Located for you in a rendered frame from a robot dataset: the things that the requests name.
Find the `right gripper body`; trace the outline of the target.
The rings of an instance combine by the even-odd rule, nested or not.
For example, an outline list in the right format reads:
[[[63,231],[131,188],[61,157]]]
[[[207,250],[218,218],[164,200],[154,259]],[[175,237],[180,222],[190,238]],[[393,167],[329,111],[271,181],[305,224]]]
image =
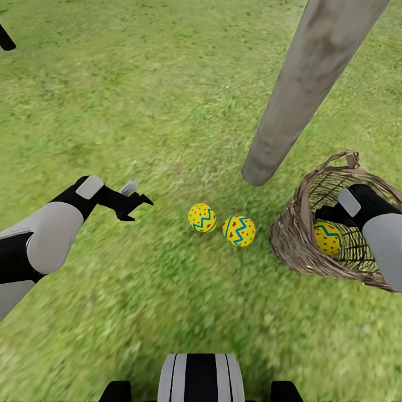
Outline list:
[[[320,220],[332,222],[334,224],[355,228],[356,224],[350,217],[342,217],[336,212],[335,206],[322,205]]]

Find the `easter egg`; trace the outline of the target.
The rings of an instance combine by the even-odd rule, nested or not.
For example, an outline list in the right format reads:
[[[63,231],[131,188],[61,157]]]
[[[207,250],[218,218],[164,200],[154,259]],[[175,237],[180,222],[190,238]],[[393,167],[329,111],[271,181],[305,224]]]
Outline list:
[[[314,231],[320,250],[327,255],[337,255],[343,247],[343,238],[340,228],[327,221],[314,223]]]
[[[248,246],[256,234],[253,221],[245,216],[234,216],[227,219],[222,226],[222,231],[228,241],[239,247]]]
[[[190,209],[188,221],[194,229],[205,233],[214,231],[217,225],[213,209],[204,203],[196,204]]]

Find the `wicker basket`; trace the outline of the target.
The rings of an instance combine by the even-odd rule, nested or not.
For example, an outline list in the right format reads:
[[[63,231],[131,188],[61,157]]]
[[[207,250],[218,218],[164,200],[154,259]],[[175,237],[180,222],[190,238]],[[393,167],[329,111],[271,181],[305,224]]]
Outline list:
[[[346,156],[347,166],[328,166],[338,158]],[[314,231],[315,219],[314,208],[319,206],[325,199],[331,204],[338,200],[337,191],[345,188],[348,181],[350,186],[362,185],[374,187],[378,192],[388,192],[390,197],[385,197],[395,208],[402,212],[402,192],[396,186],[391,185],[385,178],[372,175],[365,169],[361,169],[359,150],[343,150],[333,154],[318,169],[305,176],[296,187],[295,193],[285,203],[283,210],[270,224],[269,242],[274,255],[286,266],[297,273],[320,275],[334,279],[360,281],[367,286],[375,286],[389,293],[398,293],[393,290],[380,276],[379,267],[364,270],[362,264],[375,263],[375,258],[367,259],[367,241],[361,240],[362,234],[358,227],[348,229],[343,226],[345,232],[342,238],[357,234],[356,240],[341,247],[341,251],[347,251],[341,258],[323,253],[317,244]],[[324,175],[325,174],[325,175]],[[324,175],[321,180],[315,181]],[[327,180],[338,180],[333,187],[328,187]],[[323,190],[326,189],[327,190]],[[316,197],[317,200],[311,204]],[[356,251],[358,254],[356,254]],[[353,268],[351,264],[356,264]]]

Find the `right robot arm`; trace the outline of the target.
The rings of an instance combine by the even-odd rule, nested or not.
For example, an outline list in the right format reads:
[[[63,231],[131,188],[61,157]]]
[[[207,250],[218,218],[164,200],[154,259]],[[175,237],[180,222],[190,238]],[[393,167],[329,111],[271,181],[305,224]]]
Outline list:
[[[358,227],[380,275],[402,293],[402,212],[368,186],[346,186],[337,196],[335,206],[315,210],[315,219]]]

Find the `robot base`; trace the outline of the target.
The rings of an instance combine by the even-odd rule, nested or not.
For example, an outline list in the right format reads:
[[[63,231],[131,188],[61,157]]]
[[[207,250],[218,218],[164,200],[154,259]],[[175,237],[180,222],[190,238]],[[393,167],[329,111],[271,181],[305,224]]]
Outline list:
[[[131,402],[130,381],[111,381],[99,402]],[[290,380],[272,381],[271,402],[303,402],[295,385]]]

